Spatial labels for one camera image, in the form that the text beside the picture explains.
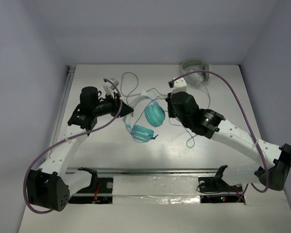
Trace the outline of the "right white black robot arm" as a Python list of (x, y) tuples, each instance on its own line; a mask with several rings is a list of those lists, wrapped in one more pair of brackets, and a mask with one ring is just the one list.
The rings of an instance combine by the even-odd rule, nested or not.
[(225, 144), (254, 161), (252, 165), (233, 168), (220, 166), (214, 185), (225, 191), (241, 183), (260, 183), (271, 190), (284, 189), (291, 168), (291, 145), (282, 146), (256, 139), (211, 109), (201, 109), (187, 92), (169, 93), (168, 115), (177, 118), (194, 134)]

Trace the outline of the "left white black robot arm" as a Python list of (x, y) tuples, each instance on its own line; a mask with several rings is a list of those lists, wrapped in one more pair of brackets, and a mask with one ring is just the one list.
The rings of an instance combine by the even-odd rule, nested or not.
[(49, 148), (51, 154), (37, 169), (28, 168), (23, 184), (24, 200), (28, 208), (37, 214), (62, 211), (72, 195), (79, 191), (96, 191), (99, 188), (97, 171), (80, 167), (72, 175), (67, 175), (68, 165), (78, 148), (91, 133), (106, 128), (109, 124), (96, 128), (97, 118), (111, 115), (112, 121), (133, 113), (133, 108), (125, 104), (118, 90), (108, 90), (104, 98), (92, 86), (84, 87), (77, 105), (68, 121), (64, 138)]

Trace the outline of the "teal cat ear headphones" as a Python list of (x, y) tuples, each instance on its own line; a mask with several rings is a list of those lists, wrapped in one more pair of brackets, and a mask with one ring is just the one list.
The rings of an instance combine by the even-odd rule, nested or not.
[[(134, 108), (142, 101), (149, 100), (149, 104), (145, 107), (144, 114), (147, 122), (154, 128), (160, 127), (165, 121), (166, 115), (163, 108), (157, 103), (155, 98), (152, 98), (147, 91), (143, 90), (139, 97), (133, 100), (130, 107)], [(147, 143), (150, 140), (155, 140), (158, 135), (154, 135), (154, 131), (141, 125), (131, 125), (133, 113), (128, 114), (123, 118), (127, 132), (131, 135), (134, 141), (138, 143)]]

